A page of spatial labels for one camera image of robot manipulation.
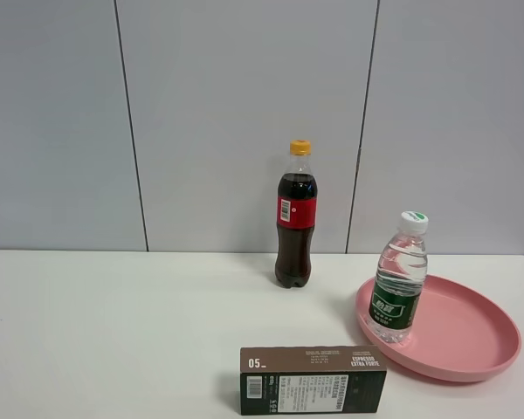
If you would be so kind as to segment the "green label water bottle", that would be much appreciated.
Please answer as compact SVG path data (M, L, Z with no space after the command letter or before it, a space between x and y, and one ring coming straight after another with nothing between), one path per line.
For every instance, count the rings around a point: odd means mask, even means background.
M425 214L402 212L396 234L379 257L367 324L386 343L400 343L410 333L428 271L428 225Z

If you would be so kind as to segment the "cola bottle yellow cap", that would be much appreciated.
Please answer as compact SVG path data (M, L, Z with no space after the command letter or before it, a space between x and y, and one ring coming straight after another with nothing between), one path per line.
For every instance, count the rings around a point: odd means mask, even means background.
M310 254L318 187L309 164L311 151L309 141L290 143L290 163L278 186L278 253L274 273L285 288L305 286L312 269Z

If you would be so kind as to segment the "brown espresso capsule box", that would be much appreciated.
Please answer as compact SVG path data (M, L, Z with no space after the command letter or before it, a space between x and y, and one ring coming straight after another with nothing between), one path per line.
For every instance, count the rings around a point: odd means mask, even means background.
M386 376L375 346L243 347L240 414L374 414Z

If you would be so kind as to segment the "pink plastic plate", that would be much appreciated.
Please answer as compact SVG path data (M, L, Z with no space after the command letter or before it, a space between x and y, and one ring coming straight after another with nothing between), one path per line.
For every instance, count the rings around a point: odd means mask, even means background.
M382 354L415 373L452 382L485 381L510 367L521 351L513 320L482 294L430 275L408 338L386 343L366 323L374 279L355 295L355 315Z

